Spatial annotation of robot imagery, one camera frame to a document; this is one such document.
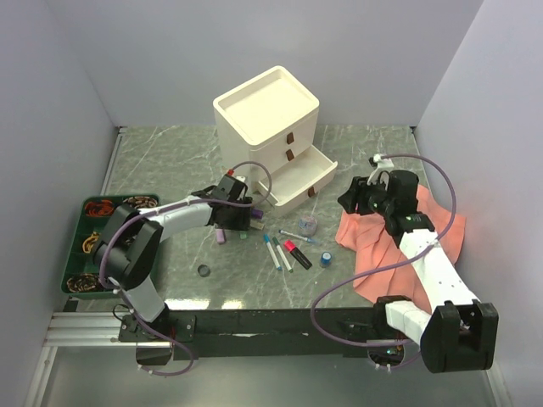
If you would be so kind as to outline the green compartment tray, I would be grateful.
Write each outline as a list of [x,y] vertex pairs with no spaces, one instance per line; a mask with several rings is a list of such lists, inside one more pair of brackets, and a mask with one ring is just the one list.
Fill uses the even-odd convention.
[[60,284],[63,293],[83,300],[110,299],[115,296],[112,290],[106,289],[100,284],[99,266],[92,262],[91,253],[84,254],[81,250],[82,242],[93,231],[100,234],[111,217],[89,217],[85,215],[84,207],[86,203],[99,199],[111,200],[115,209],[122,204],[128,204],[134,209],[149,209],[161,204],[160,197],[153,193],[94,196],[83,201]]

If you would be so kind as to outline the white eraser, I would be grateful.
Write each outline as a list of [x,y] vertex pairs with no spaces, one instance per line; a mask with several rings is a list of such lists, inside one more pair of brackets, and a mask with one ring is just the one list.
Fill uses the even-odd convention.
[[257,229],[257,230],[263,230],[264,229],[264,225],[258,221],[255,221],[255,220],[252,220],[250,222],[250,227],[251,228],[254,228],[254,229]]

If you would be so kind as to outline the black round cap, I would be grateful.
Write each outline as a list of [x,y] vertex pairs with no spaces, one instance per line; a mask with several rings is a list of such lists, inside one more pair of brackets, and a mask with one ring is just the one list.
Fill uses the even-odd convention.
[[200,265],[197,269],[197,272],[202,277],[207,277],[210,274],[210,268],[208,265]]

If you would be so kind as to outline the white bottom drawer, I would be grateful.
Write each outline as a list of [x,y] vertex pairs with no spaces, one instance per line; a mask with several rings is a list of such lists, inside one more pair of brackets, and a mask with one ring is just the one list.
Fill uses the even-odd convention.
[[338,167],[315,146],[301,153],[265,148],[256,156],[271,174],[271,194],[268,201],[277,209],[289,210],[322,190],[333,178]]

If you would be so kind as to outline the blue tape roll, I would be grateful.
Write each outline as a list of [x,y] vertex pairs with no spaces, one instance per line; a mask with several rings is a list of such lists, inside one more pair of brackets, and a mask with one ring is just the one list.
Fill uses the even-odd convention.
[[323,252],[320,258],[320,266],[327,268],[332,263],[333,256],[330,252]]

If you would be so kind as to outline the pink cloth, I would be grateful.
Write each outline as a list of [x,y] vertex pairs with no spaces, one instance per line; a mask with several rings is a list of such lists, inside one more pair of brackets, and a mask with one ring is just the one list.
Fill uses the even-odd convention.
[[[433,222],[438,233],[445,229],[451,213],[441,207],[431,192],[423,186],[417,188],[417,209]],[[462,250],[466,217],[457,214],[451,229],[440,240],[440,244],[451,263],[455,264]],[[355,252],[355,273],[373,270],[404,261],[406,257],[395,246],[391,236],[384,229],[380,215],[341,215],[336,242]],[[353,282],[356,293],[372,302],[379,297],[401,295],[408,297],[419,308],[431,313],[428,296],[411,265],[386,270],[365,276]]]

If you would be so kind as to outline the aluminium rail frame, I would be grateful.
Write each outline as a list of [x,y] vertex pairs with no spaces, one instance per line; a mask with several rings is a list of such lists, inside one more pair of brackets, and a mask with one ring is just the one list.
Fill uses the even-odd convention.
[[[68,348],[68,347],[87,347],[97,348],[105,347],[135,347],[139,350],[152,348],[163,348],[165,345],[157,339],[152,339],[149,333],[141,328],[134,316],[125,311],[119,316],[111,312],[80,312],[77,309],[78,303],[74,299],[69,300],[64,311],[53,314],[48,333],[46,335],[46,348]],[[170,312],[172,310],[191,310],[191,309],[212,309],[208,305],[197,304],[195,300],[184,298],[181,302],[168,302]],[[384,306],[381,304],[371,305],[364,303],[356,307],[349,307],[341,304],[338,307],[325,307],[317,309],[330,308],[360,308],[372,307],[379,321],[384,319]],[[377,343],[370,345],[368,343],[353,342],[334,336],[324,330],[317,322],[316,310],[311,310],[308,306],[292,304],[288,307],[272,307],[265,305],[259,308],[249,308],[245,302],[234,301],[230,304],[224,304],[220,309],[308,309],[312,325],[325,337],[346,345],[359,348],[371,349],[391,347],[393,341],[386,343]]]

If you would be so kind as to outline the white drawer cabinet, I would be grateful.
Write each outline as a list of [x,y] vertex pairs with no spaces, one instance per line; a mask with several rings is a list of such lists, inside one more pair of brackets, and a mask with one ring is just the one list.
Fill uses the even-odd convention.
[[313,143],[319,100],[276,65],[213,101],[222,165],[258,162],[271,173]]

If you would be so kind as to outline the blue cap white marker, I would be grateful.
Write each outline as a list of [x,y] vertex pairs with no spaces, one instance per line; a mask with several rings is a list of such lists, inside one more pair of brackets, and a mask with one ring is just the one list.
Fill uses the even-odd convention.
[[282,270],[282,266],[280,265],[279,263],[279,260],[275,254],[275,251],[272,247],[272,243],[271,243],[271,239],[269,238],[269,236],[267,234],[264,234],[264,242],[266,244],[266,247],[267,247],[267,250],[269,252],[269,254],[271,255],[271,259],[272,259],[272,262],[276,268],[276,270]]

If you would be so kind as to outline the green cap white marker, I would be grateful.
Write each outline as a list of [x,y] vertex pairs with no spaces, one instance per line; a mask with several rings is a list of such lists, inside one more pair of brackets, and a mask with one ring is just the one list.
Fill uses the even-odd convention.
[[275,247],[279,253],[279,256],[283,262],[283,265],[285,266],[286,270],[289,272],[289,273],[293,273],[294,272],[294,269],[292,267],[292,265],[288,262],[288,259],[286,257],[286,254],[284,253],[282,247],[281,247],[281,244],[280,242],[278,241],[278,239],[276,237],[273,237],[272,238],[272,241],[273,243],[275,244]]

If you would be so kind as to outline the blue whiteboard pen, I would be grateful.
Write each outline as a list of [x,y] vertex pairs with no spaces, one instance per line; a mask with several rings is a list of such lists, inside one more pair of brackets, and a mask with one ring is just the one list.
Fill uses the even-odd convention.
[[298,239],[298,240],[301,240],[301,241],[304,241],[304,242],[307,242],[307,243],[317,244],[317,241],[312,237],[302,236],[300,234],[292,233],[290,231],[285,231],[284,229],[279,229],[278,233],[281,234],[281,235],[284,235],[286,237],[292,237],[294,239]]

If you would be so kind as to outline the yellow rubber bands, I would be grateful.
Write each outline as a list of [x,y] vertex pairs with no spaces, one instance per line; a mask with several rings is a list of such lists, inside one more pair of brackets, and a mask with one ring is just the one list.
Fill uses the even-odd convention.
[[98,241],[100,234],[97,231],[93,231],[81,245],[81,250],[84,254],[90,254],[95,243]]

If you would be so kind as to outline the black base bar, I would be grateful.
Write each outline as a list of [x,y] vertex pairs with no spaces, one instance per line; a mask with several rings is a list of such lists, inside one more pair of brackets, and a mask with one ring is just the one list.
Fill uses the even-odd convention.
[[[406,339],[379,321],[372,307],[317,309],[318,324],[346,340],[375,345]],[[172,310],[152,327],[186,345],[195,359],[340,354],[365,358],[367,348],[323,336],[308,309]]]

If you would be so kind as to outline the black pink highlighter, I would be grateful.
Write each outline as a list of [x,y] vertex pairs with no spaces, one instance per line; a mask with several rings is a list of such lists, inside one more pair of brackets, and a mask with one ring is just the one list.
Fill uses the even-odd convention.
[[283,246],[305,270],[309,270],[312,267],[312,263],[309,261],[309,259],[291,240],[286,240]]

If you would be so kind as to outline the pink lilac highlighter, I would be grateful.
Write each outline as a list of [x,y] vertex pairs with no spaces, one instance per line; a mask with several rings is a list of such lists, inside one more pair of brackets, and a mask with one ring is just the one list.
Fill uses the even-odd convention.
[[220,245],[225,244],[227,241],[226,233],[223,229],[216,229],[216,242]]

